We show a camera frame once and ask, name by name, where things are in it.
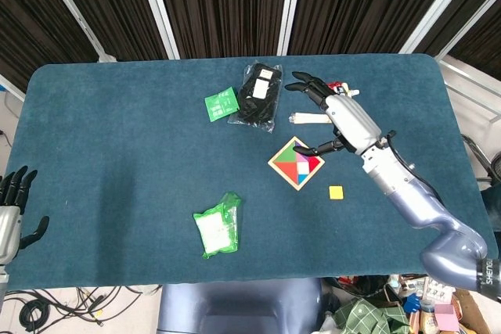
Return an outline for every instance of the small bottle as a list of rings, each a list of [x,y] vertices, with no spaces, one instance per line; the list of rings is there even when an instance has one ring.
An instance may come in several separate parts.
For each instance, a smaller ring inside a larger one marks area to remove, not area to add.
[[[421,332],[423,334],[439,334],[437,320],[435,319],[435,307],[431,300],[421,301]]]
[[[390,274],[390,278],[388,278],[388,285],[390,285],[397,295],[400,293],[400,287],[402,285],[398,281],[398,274]]]

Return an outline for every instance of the colorful puzzle piece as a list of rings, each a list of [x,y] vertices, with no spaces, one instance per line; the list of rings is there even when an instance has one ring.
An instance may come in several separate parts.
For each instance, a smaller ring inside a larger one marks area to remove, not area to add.
[[[297,137],[293,137],[268,164],[296,190],[300,190],[324,164],[324,160],[318,156],[296,153],[293,149],[295,146],[307,147]]]

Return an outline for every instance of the white robotic hand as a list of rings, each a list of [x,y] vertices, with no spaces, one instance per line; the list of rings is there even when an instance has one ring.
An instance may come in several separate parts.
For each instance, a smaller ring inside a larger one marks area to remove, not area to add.
[[[26,172],[27,167],[24,166],[3,179],[0,177],[0,311],[9,281],[5,266],[16,257],[19,250],[40,240],[49,226],[49,217],[43,217],[33,234],[21,238],[28,193],[31,182],[37,176],[37,171],[33,170],[23,178]]]
[[[421,252],[427,273],[450,286],[477,290],[501,301],[499,260],[486,258],[484,239],[449,213],[433,187],[399,156],[391,144],[395,132],[382,137],[381,129],[350,95],[335,92],[310,74],[292,74],[303,82],[289,84],[286,89],[308,95],[330,118],[336,136],[318,148],[297,146],[294,150],[305,156],[320,156],[346,149],[361,156],[364,171],[412,227],[432,227],[441,232]]]

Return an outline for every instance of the green packet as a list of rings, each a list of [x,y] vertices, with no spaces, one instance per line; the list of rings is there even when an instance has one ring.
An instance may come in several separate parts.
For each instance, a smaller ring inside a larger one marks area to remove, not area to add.
[[[231,87],[223,92],[207,97],[205,99],[205,106],[207,107],[207,113],[211,122],[235,113],[239,109],[235,92]]]
[[[242,199],[236,193],[227,192],[218,205],[193,215],[204,244],[203,258],[238,250],[236,209],[241,203]]]

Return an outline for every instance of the green triangle piece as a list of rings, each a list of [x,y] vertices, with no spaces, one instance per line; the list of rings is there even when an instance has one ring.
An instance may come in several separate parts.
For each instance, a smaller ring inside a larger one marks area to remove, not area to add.
[[[292,142],[287,149],[283,150],[274,160],[274,162],[296,162],[296,152],[292,149],[294,143]]]

